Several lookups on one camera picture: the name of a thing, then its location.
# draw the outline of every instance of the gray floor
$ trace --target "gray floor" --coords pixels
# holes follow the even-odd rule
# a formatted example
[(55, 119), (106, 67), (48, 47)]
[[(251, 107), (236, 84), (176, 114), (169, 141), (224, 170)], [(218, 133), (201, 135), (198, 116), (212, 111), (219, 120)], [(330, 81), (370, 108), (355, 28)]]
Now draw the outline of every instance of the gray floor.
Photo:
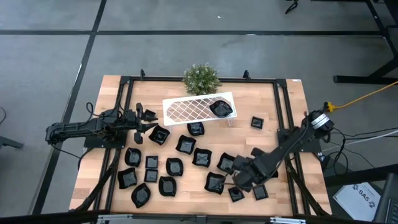
[[(91, 30), (100, 0), (3, 0), (0, 29)], [(100, 30), (376, 30), (363, 3), (301, 0), (284, 14), (290, 2), (261, 0), (113, 0), (108, 1)], [(385, 25), (392, 24), (385, 5), (377, 4)], [(0, 152), (0, 217), (25, 215), (50, 148), (45, 128), (60, 121), (88, 36), (0, 35), (0, 106), (7, 119), (0, 135), (25, 142), (21, 150)], [(258, 36), (97, 36), (71, 121), (87, 119), (85, 103), (95, 103), (103, 75), (181, 76), (193, 63), (209, 62), (222, 77), (302, 79), (310, 110), (324, 101), (338, 105), (377, 85), (332, 82), (333, 75), (368, 75), (392, 58), (385, 41), (374, 37)], [(390, 76), (397, 76), (394, 71)], [(331, 115), (346, 133), (397, 126), (398, 89), (390, 88)], [(339, 142), (338, 136), (332, 141)], [(397, 140), (378, 139), (349, 149), (375, 166), (396, 162)], [(66, 151), (81, 154), (82, 139), (67, 140)], [(347, 153), (351, 170), (369, 168)], [(61, 154), (43, 212), (68, 209), (76, 179), (77, 160)]]

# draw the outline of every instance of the green plant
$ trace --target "green plant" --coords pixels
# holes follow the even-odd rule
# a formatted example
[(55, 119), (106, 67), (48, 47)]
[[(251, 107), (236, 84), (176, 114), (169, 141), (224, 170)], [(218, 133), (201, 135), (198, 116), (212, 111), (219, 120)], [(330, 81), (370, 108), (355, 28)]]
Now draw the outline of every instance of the green plant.
[(221, 82), (217, 77), (217, 70), (205, 65), (193, 64), (191, 68), (184, 72), (182, 80), (185, 83), (187, 93), (192, 95), (205, 95), (217, 92)]

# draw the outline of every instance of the wooden table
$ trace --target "wooden table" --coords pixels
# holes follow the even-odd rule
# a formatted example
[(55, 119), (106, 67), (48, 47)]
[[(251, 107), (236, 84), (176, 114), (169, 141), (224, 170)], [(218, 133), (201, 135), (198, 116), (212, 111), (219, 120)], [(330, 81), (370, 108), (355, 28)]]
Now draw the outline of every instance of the wooden table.
[[(103, 78), (101, 89), (96, 103), (95, 113), (114, 107), (118, 91), (120, 76), (106, 75)], [(300, 80), (287, 80), (290, 105), (295, 125), (300, 125), (303, 112), (307, 110), (307, 103)], [(141, 164), (136, 168), (138, 184), (144, 182), (145, 157), (159, 156), (159, 174), (168, 176), (165, 170), (165, 162), (168, 157), (178, 157), (183, 161), (184, 173), (182, 177), (176, 177), (177, 194), (175, 197), (163, 197), (159, 193), (158, 183), (147, 183), (152, 196), (147, 204), (137, 209), (131, 201), (131, 193), (135, 186), (119, 190), (116, 180), (114, 188), (111, 212), (114, 213), (146, 213), (150, 214), (204, 214), (204, 215), (233, 215), (233, 216), (290, 216), (292, 208), (290, 204), (287, 175), (285, 165), (279, 167), (279, 177), (265, 183), (269, 198), (256, 201), (253, 192), (245, 192), (245, 198), (232, 203), (226, 185), (221, 195), (207, 192), (204, 189), (206, 176), (211, 171), (224, 174), (216, 165), (222, 153), (226, 152), (232, 156), (240, 154), (250, 156), (253, 147), (263, 151), (272, 151), (277, 145), (276, 130), (279, 128), (275, 108), (275, 98), (272, 85), (263, 83), (224, 83), (219, 92), (232, 91), (238, 117), (234, 119), (231, 127), (227, 120), (216, 120), (203, 123), (205, 135), (195, 137), (195, 147), (209, 149), (211, 164), (209, 168), (198, 167), (192, 164), (193, 154), (187, 155), (178, 152), (175, 147), (179, 137), (184, 134), (189, 136), (187, 125), (173, 126), (172, 134), (162, 146), (149, 140), (148, 135), (152, 130), (143, 134), (144, 143), (137, 145), (133, 141), (135, 131), (130, 131), (127, 137), (127, 146), (121, 152), (118, 170), (129, 168), (124, 162), (124, 154), (127, 147), (135, 147), (141, 150)], [(162, 100), (166, 98), (177, 98), (187, 96), (182, 82), (158, 82), (158, 81), (135, 81), (131, 98), (131, 108), (141, 102), (144, 109), (156, 112), (158, 122), (163, 126)], [(281, 102), (283, 102), (282, 90), (280, 90)], [(285, 126), (288, 127), (285, 108)], [(250, 127), (252, 116), (264, 118), (262, 130)], [(301, 153), (305, 183), (309, 191), (315, 197), (324, 210), (331, 213), (325, 182), (318, 159), (311, 153)], [(104, 149), (93, 149), (81, 162), (80, 170), (76, 180), (70, 208), (76, 208), (98, 182), (100, 169), (104, 157)], [(100, 209), (104, 209), (108, 184), (104, 187)], [(296, 197), (298, 209), (303, 212), (301, 195), (296, 186)]]

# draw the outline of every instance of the white wire rack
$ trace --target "white wire rack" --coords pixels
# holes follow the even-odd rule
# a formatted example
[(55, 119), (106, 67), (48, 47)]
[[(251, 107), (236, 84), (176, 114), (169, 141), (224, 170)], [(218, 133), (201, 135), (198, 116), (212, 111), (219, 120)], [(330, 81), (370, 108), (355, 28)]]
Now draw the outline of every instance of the white wire rack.
[[(231, 106), (233, 112), (225, 118), (215, 116), (213, 112), (211, 112), (209, 106), (217, 100), (227, 102)], [(228, 119), (228, 123), (231, 125), (231, 119), (235, 118), (237, 115), (234, 98), (231, 92), (163, 100), (163, 118), (165, 126), (216, 119)]]

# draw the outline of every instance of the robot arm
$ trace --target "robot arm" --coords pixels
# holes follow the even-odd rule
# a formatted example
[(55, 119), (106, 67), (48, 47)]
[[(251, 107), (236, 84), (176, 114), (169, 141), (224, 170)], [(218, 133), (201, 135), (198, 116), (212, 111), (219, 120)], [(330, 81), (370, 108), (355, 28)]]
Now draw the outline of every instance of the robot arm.
[(294, 127), (285, 141), (270, 153), (254, 148), (254, 158), (237, 156), (234, 160), (232, 179), (239, 188), (250, 192), (253, 184), (263, 184), (276, 172), (279, 164), (290, 152), (296, 151), (314, 138), (322, 138), (330, 133), (334, 123), (323, 111), (312, 111), (306, 116), (301, 128)]
[(127, 110), (121, 114), (118, 110), (107, 110), (97, 118), (79, 123), (54, 123), (46, 129), (45, 140), (49, 144), (63, 142), (69, 138), (101, 136), (104, 140), (112, 141), (120, 131), (136, 129), (134, 140), (142, 144), (140, 133), (153, 128), (157, 123), (142, 124), (141, 121), (155, 121), (154, 116), (142, 112), (142, 105), (137, 103), (137, 113)]

